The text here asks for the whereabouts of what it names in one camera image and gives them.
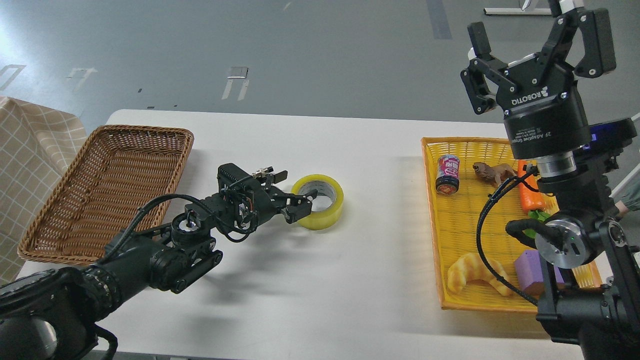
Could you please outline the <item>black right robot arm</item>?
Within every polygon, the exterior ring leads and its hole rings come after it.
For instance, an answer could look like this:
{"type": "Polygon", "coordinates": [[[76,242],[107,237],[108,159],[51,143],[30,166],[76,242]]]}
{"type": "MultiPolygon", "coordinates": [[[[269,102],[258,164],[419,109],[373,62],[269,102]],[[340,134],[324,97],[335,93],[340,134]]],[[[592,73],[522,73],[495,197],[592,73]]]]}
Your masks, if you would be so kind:
{"type": "Polygon", "coordinates": [[[501,107],[514,158],[533,160],[537,188],[558,211],[515,219],[505,230],[539,253],[543,291],[536,319],[553,342],[586,360],[639,358],[639,266],[611,198],[606,173],[637,135],[630,118],[589,125],[577,77],[617,68],[610,14],[582,0],[551,0],[554,24],[542,49],[505,63],[491,53],[482,22],[468,27],[474,55],[461,71],[476,114],[501,107]]]}

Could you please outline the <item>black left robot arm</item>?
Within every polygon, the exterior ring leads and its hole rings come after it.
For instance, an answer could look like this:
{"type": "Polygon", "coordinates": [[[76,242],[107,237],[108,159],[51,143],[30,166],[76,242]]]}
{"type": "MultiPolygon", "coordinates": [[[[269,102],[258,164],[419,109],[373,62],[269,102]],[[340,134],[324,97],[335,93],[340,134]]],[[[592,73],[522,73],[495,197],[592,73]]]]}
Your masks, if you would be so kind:
{"type": "Polygon", "coordinates": [[[211,231],[233,243],[281,214],[288,223],[313,211],[316,189],[286,193],[276,184],[287,171],[247,173],[229,162],[217,171],[218,192],[204,199],[163,194],[137,214],[84,267],[47,269],[1,287],[3,360],[80,360],[104,339],[112,360],[118,339],[99,326],[145,289],[179,294],[222,260],[211,231]]]}

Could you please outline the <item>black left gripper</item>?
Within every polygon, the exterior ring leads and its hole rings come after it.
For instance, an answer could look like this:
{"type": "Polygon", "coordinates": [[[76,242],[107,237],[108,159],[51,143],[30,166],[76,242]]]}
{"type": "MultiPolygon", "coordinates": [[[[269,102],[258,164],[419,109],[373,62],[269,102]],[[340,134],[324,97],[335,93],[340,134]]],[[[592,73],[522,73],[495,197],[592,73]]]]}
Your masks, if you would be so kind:
{"type": "Polygon", "coordinates": [[[285,194],[274,185],[286,178],[287,170],[274,172],[273,167],[247,173],[233,163],[221,165],[217,171],[218,194],[226,207],[218,216],[218,232],[247,236],[275,215],[283,215],[288,224],[308,217],[318,190],[285,194]]]}

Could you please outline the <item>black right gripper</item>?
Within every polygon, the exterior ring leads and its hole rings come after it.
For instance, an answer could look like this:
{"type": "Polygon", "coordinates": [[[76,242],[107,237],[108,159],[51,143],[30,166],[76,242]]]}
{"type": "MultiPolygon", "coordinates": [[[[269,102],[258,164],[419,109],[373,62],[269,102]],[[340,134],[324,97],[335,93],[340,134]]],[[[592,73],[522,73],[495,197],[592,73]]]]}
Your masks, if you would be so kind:
{"type": "Polygon", "coordinates": [[[502,108],[510,148],[518,160],[566,153],[590,142],[574,74],[594,79],[617,68],[608,9],[586,9],[583,0],[548,4],[555,22],[537,57],[528,55],[509,66],[491,54],[483,22],[467,25],[473,57],[461,71],[462,84],[475,114],[502,108]],[[582,37],[583,56],[571,67],[565,62],[576,32],[582,37]],[[487,80],[498,86],[497,95],[487,80]]]}

